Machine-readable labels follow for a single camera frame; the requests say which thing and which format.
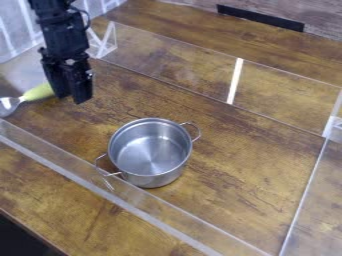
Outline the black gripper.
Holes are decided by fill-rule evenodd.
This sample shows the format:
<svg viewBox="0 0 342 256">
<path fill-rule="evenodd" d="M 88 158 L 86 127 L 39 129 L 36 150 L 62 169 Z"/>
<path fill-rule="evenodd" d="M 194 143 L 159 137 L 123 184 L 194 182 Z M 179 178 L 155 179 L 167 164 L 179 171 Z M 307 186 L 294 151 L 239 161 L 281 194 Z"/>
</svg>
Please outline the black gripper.
<svg viewBox="0 0 342 256">
<path fill-rule="evenodd" d="M 94 74 L 88 63 L 90 55 L 83 52 L 72 57 L 54 57 L 44 47 L 40 47 L 38 52 L 42 55 L 40 63 L 56 97 L 67 97 L 71 91 L 74 102 L 76 104 L 84 103 L 92 98 Z M 63 77 L 62 66 L 67 66 L 68 86 Z"/>
</svg>

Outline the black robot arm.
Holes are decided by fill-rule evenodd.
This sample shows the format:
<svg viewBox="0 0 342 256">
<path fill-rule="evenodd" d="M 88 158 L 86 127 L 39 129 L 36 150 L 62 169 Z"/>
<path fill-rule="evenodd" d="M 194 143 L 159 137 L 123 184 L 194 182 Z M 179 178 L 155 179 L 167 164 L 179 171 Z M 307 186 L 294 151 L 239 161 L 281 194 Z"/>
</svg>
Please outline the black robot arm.
<svg viewBox="0 0 342 256">
<path fill-rule="evenodd" d="M 76 104 L 92 98 L 92 71 L 88 63 L 88 12 L 72 5 L 75 0 L 28 0 L 36 15 L 46 46 L 39 48 L 42 65 L 52 91 L 71 96 Z"/>
</svg>

